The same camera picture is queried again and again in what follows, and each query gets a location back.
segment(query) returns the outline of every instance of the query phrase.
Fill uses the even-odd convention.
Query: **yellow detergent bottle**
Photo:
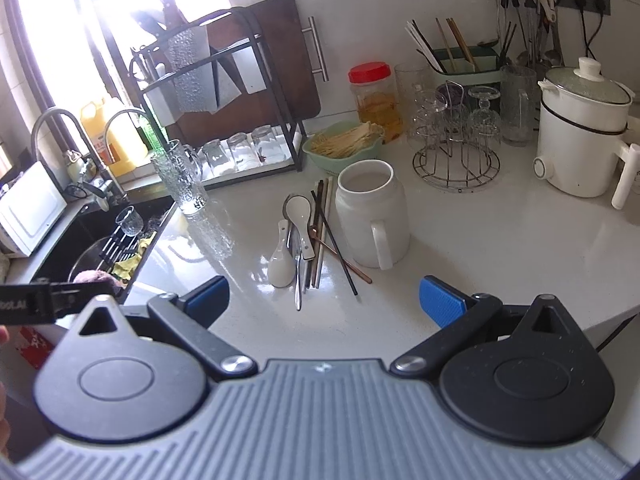
[[[124,105],[115,97],[91,101],[80,110],[80,122],[86,130],[100,158],[109,164],[109,153],[104,139],[104,127]],[[127,114],[122,114],[109,127],[109,145],[115,162],[109,164],[114,176],[133,171],[144,163],[148,150]]]

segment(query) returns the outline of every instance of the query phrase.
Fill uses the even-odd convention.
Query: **brown cutting board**
[[[265,0],[248,9],[262,29],[293,119],[315,117],[320,113],[320,99],[295,0]],[[217,50],[246,37],[233,14],[209,23],[207,32],[209,44]],[[263,90],[243,93],[215,114],[185,113],[177,124],[181,130],[177,136],[199,147],[211,139],[227,139],[237,132],[249,133],[264,124],[276,125],[278,120],[268,91]]]

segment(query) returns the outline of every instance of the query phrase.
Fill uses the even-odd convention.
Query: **jar with red lid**
[[[381,61],[364,63],[349,70],[349,81],[360,122],[382,126],[384,142],[398,138],[402,133],[402,117],[391,67]]]

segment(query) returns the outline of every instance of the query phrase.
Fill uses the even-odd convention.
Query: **bowl of noodles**
[[[354,162],[378,158],[384,136],[377,124],[340,121],[309,137],[302,150],[318,168],[337,176]]]

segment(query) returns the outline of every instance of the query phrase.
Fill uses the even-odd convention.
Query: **orange liquid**
[[[397,139],[402,133],[402,117],[393,94],[377,92],[366,96],[358,103],[361,123],[373,123],[385,129],[384,142]]]

